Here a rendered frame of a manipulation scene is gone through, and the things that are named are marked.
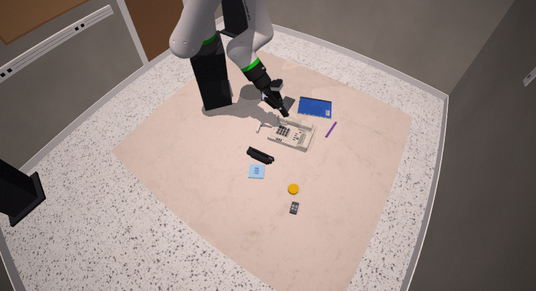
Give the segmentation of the light blue note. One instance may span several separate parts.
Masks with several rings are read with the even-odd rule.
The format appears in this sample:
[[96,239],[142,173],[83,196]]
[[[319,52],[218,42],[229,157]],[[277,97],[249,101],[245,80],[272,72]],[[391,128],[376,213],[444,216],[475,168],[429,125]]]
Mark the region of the light blue note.
[[264,178],[264,164],[250,164],[248,178],[263,179]]

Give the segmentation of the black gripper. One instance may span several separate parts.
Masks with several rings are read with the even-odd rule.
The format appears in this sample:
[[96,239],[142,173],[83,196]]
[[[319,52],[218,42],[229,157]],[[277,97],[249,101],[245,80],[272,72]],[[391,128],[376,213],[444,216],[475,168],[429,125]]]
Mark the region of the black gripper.
[[263,76],[252,82],[255,87],[260,90],[262,94],[262,101],[266,102],[273,109],[279,110],[283,117],[289,116],[289,113],[283,106],[284,103],[282,103],[283,99],[281,97],[280,92],[271,91],[271,89],[267,87],[271,82],[271,78],[268,76],[267,72],[265,72]]

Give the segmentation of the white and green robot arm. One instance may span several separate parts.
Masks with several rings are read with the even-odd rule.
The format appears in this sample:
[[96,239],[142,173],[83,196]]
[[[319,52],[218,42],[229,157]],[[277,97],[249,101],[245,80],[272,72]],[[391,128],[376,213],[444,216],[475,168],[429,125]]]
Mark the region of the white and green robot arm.
[[[205,56],[219,48],[220,39],[216,35],[214,13],[221,1],[187,1],[175,31],[169,39],[170,50],[176,57],[187,59],[194,55]],[[226,53],[249,81],[255,81],[266,72],[256,51],[271,41],[274,30],[266,0],[242,1],[248,28],[229,41]],[[271,91],[280,91],[282,87],[282,79],[273,80],[268,85]]]

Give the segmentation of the yellow short cylinder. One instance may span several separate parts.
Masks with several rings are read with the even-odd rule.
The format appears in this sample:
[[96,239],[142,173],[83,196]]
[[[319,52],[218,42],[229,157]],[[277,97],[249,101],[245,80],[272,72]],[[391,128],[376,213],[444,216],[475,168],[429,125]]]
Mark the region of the yellow short cylinder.
[[296,195],[298,193],[299,187],[297,184],[290,184],[288,187],[288,192],[291,195]]

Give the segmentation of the blue notebook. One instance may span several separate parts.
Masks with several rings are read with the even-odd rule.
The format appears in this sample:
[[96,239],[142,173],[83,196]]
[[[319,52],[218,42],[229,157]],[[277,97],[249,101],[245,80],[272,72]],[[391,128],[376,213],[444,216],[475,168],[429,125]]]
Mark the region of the blue notebook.
[[332,101],[300,97],[298,113],[331,119]]

